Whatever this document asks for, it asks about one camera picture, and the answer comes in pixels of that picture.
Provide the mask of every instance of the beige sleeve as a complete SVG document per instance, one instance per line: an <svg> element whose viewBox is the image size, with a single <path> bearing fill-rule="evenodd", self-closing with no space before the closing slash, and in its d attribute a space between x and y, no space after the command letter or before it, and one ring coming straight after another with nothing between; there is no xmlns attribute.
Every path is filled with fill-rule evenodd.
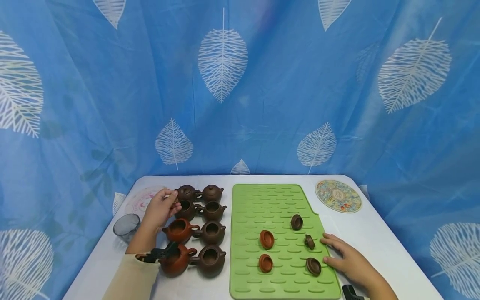
<svg viewBox="0 0 480 300"><path fill-rule="evenodd" d="M103 300L149 300L159 267L139 261L134 254L124 255Z"/></svg>

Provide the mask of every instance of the green silicone mat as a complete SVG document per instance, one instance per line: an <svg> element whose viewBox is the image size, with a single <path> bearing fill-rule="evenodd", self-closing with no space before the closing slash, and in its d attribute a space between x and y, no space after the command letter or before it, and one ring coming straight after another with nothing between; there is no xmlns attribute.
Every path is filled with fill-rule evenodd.
<svg viewBox="0 0 480 300"><path fill-rule="evenodd" d="M303 218L303 227L293 231L290 219ZM275 237L273 248L265 250L260 232ZM319 239L324 227L310 208L299 185L236 184L233 187L230 247L230 294L235 299L338 299L342 295L335 271L322 261L329 252ZM315 249L304 244L305 234L315 241ZM264 274L258 267L260 255L267 253L273 269ZM311 275L305 262L316 258L322 265L318 277Z"/></svg>

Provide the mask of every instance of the blue curtain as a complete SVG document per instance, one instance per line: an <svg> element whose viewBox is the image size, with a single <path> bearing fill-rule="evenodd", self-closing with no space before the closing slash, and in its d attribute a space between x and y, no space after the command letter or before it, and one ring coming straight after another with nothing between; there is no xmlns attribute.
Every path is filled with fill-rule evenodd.
<svg viewBox="0 0 480 300"><path fill-rule="evenodd" d="M339 173L480 299L479 5L1 1L0 299L61 299L143 175Z"/></svg>

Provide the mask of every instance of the round coaster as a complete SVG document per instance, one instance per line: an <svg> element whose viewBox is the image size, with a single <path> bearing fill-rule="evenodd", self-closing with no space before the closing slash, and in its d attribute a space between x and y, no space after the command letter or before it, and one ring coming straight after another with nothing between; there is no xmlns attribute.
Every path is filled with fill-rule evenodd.
<svg viewBox="0 0 480 300"><path fill-rule="evenodd" d="M127 205L125 206L125 213L137 214L140 219L143 218L145 215L145 210L147 209L147 206L150 203L150 200L152 200L153 196L155 196L159 190L166 188L167 187L164 186L156 186L141 190L135 196L133 196L130 201L128 201Z"/></svg>
<svg viewBox="0 0 480 300"><path fill-rule="evenodd" d="M318 199L341 213L355 213L361 208L361 199L356 191L343 182L324 180L315 189Z"/></svg>

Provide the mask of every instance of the gray cup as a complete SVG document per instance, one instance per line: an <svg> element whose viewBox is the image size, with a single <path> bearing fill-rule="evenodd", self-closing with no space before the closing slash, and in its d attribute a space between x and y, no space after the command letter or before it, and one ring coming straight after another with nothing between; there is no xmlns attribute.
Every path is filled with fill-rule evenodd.
<svg viewBox="0 0 480 300"><path fill-rule="evenodd" d="M140 217L136 214L124 215L113 225L113 233L125 243L130 243L140 226Z"/></svg>

